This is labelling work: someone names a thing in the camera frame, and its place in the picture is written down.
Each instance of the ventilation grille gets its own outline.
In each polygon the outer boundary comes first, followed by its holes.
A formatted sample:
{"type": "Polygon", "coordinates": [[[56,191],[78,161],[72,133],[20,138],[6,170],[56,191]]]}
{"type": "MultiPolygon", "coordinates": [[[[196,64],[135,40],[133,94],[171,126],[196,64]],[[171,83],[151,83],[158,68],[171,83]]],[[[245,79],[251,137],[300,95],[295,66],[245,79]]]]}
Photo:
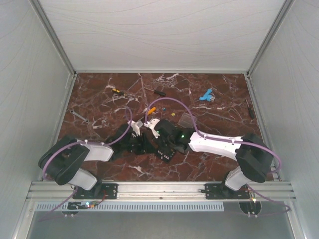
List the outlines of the ventilation grille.
{"type": "MultiPolygon", "coordinates": [[[[50,211],[59,203],[55,202],[39,202],[36,208],[38,212],[50,211]]],[[[74,211],[67,209],[68,203],[62,206],[64,211],[74,211]]],[[[222,202],[103,202],[94,208],[81,210],[84,212],[223,212],[224,205],[222,202]]]]}

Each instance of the black screwdriver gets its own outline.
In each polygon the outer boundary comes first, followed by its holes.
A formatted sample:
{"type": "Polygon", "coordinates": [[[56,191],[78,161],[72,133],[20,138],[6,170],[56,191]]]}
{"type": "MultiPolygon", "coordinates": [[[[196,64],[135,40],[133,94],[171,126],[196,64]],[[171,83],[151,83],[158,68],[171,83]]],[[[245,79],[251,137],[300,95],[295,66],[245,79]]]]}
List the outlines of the black screwdriver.
{"type": "Polygon", "coordinates": [[[166,96],[166,93],[163,92],[163,91],[152,90],[152,89],[145,88],[145,87],[144,87],[144,89],[147,89],[147,90],[149,90],[149,91],[153,91],[154,93],[156,93],[156,94],[158,94],[158,95],[160,95],[160,96],[166,96]]]}
{"type": "Polygon", "coordinates": [[[254,119],[255,118],[255,114],[253,112],[253,109],[250,108],[247,99],[245,99],[245,100],[246,100],[246,103],[247,103],[247,106],[248,106],[248,111],[249,111],[250,118],[254,119]]]}

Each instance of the mounting plate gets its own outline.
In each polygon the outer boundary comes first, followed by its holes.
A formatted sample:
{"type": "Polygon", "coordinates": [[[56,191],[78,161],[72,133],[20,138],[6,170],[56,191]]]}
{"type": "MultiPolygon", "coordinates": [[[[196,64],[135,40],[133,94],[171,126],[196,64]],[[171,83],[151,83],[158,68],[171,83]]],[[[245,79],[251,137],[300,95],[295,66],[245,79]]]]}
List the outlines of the mounting plate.
{"type": "Polygon", "coordinates": [[[233,191],[231,197],[225,197],[222,194],[221,183],[206,183],[205,184],[206,199],[220,200],[220,199],[250,199],[247,191],[233,191]]]}
{"type": "Polygon", "coordinates": [[[92,193],[79,188],[73,199],[102,199],[104,196],[103,191],[106,192],[105,199],[117,199],[118,197],[118,184],[116,183],[102,183],[101,190],[96,197],[92,197],[92,193]]]}

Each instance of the small yellow object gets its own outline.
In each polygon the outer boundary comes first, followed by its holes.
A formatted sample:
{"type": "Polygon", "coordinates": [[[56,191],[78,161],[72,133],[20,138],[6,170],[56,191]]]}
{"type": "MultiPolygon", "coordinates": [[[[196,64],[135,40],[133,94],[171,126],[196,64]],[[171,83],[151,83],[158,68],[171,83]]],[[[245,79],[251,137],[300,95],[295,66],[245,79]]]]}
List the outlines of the small yellow object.
{"type": "Polygon", "coordinates": [[[156,110],[156,107],[151,108],[151,109],[149,110],[149,112],[148,112],[148,116],[149,116],[151,113],[153,113],[155,110],[156,110]]]}

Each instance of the white backdrop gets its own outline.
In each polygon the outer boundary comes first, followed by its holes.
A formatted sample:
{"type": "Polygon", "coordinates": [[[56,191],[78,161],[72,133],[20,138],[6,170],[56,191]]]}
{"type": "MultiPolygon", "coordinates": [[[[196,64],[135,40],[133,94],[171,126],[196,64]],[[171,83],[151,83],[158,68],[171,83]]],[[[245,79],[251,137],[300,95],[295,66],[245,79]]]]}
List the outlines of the white backdrop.
{"type": "Polygon", "coordinates": [[[0,22],[0,238],[10,239],[71,81],[28,0],[0,0],[0,22]]]}
{"type": "Polygon", "coordinates": [[[79,71],[247,71],[284,0],[40,0],[79,71]]]}
{"type": "Polygon", "coordinates": [[[308,239],[319,235],[319,1],[295,0],[252,74],[308,239]]]}

